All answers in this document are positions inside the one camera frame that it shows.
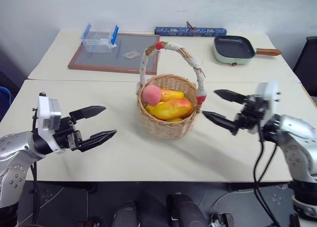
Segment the wicker basket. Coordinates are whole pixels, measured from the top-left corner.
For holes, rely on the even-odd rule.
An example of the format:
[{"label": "wicker basket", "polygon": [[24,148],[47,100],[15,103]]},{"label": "wicker basket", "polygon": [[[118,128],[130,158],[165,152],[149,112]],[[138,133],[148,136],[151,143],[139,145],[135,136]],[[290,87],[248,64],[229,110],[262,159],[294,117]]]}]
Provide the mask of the wicker basket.
[{"label": "wicker basket", "polygon": [[[165,74],[156,75],[146,81],[145,70],[148,62],[149,56],[153,55],[160,49],[174,50],[180,53],[183,58],[189,63],[190,66],[194,68],[197,75],[198,89],[196,86],[190,82],[188,79],[183,77]],[[206,98],[206,91],[204,90],[204,77],[201,68],[199,67],[197,60],[194,59],[184,48],[174,43],[167,42],[157,42],[148,47],[142,57],[142,62],[140,66],[140,82],[138,83],[137,91],[137,105],[140,111],[140,119],[144,128],[151,134],[159,137],[165,138],[176,138],[182,137],[188,133],[195,121],[196,116],[200,112],[202,103]],[[192,114],[186,117],[180,122],[165,122],[155,117],[151,116],[146,110],[145,105],[147,104],[142,99],[142,91],[147,85],[156,85],[160,88],[182,91],[185,96],[192,102],[195,109]]]}]

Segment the clear plastic box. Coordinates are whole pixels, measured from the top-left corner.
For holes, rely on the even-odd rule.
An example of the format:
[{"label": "clear plastic box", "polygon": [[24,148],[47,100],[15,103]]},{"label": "clear plastic box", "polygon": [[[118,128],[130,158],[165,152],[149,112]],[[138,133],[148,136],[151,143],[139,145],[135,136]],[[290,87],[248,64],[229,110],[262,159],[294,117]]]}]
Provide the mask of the clear plastic box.
[{"label": "clear plastic box", "polygon": [[119,27],[115,24],[106,24],[103,26],[102,31],[93,31],[92,25],[89,23],[86,27],[82,43],[87,52],[111,52],[117,45],[115,39]]}]

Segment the black pan surface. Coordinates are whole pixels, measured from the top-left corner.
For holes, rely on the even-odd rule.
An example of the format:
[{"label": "black pan surface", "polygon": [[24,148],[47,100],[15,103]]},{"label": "black pan surface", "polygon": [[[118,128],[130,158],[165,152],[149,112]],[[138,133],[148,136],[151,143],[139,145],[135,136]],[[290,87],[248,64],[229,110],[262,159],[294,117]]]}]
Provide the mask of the black pan surface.
[{"label": "black pan surface", "polygon": [[249,59],[255,56],[248,39],[240,36],[217,36],[214,45],[219,54],[231,58]]}]

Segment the electric frying pan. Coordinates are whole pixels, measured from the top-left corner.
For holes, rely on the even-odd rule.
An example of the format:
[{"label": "electric frying pan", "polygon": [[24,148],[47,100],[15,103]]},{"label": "electric frying pan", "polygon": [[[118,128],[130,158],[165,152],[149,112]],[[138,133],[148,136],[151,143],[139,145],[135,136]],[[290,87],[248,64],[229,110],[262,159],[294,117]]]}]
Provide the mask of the electric frying pan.
[{"label": "electric frying pan", "polygon": [[256,54],[280,55],[277,49],[253,48],[248,39],[240,36],[217,36],[214,39],[214,54],[221,63],[246,64]]}]

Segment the wooden frame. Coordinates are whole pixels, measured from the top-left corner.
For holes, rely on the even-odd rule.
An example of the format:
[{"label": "wooden frame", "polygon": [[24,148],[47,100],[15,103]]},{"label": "wooden frame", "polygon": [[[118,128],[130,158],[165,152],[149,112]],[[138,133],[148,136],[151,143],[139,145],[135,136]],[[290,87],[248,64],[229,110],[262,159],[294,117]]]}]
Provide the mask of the wooden frame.
[{"label": "wooden frame", "polygon": [[[150,34],[133,34],[133,33],[118,33],[118,35],[131,35],[131,36],[142,36],[142,37],[155,37],[156,42],[159,41],[159,35],[150,35]],[[84,49],[84,45],[80,44],[77,51],[75,52],[73,58],[68,64],[68,68],[71,70],[92,70],[92,71],[105,71],[105,72],[117,72],[117,73],[130,73],[138,74],[139,70],[135,68],[127,67],[112,67],[112,66],[101,66],[101,65],[84,65],[84,64],[75,64],[75,61],[79,53]],[[158,70],[158,54],[154,55],[154,67],[153,69],[147,69],[147,75],[156,75]]]}]

